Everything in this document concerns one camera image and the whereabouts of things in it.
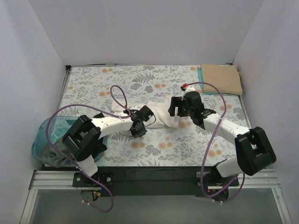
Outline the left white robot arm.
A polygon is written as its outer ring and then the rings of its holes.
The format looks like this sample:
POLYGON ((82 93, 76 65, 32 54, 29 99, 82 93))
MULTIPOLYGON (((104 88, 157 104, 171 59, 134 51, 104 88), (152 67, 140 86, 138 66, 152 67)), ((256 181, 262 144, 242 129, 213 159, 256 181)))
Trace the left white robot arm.
POLYGON ((123 111, 112 116, 98 115, 89 118, 80 116, 62 138, 76 161, 77 166, 85 173, 83 181, 90 187, 99 183, 98 168, 94 157, 106 151, 103 138, 117 132, 126 132, 137 138, 146 134, 144 125, 155 115, 147 106, 140 110, 123 111))

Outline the white t shirt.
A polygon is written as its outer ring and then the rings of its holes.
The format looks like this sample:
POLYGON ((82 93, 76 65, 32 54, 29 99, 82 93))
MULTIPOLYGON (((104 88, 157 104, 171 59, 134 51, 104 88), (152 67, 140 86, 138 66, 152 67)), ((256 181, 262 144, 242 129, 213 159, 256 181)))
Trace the white t shirt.
MULTIPOLYGON (((154 116, 151 117, 149 121, 144 122, 146 130, 161 128, 164 126, 170 128, 178 128, 179 117, 178 116, 171 117, 168 113, 170 104, 171 104, 171 97, 167 96, 165 97, 164 102, 162 103, 149 101, 146 104, 145 103, 132 104, 128 107, 128 109, 140 110, 144 105, 146 105, 153 111, 154 116)), ((131 120, 130 116, 128 118, 125 118, 125 116, 127 116, 128 114, 128 111, 122 108, 115 101, 111 104, 111 110, 116 115, 114 121, 112 122, 113 128, 123 135, 132 136, 130 132, 130 128, 133 124, 133 121, 131 120)))

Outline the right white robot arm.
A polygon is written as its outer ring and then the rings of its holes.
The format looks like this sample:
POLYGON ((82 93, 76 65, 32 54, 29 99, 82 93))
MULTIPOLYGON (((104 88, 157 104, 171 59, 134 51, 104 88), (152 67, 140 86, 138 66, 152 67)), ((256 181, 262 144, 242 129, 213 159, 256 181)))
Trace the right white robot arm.
POLYGON ((276 162, 277 157, 265 131, 260 127, 239 126, 211 109, 206 109, 201 96, 190 91, 182 97, 172 97, 168 109, 170 116, 190 117, 192 122, 206 131, 216 131, 235 146, 236 156, 212 166, 204 180, 216 185, 227 182, 228 177, 244 173, 249 176, 276 162))

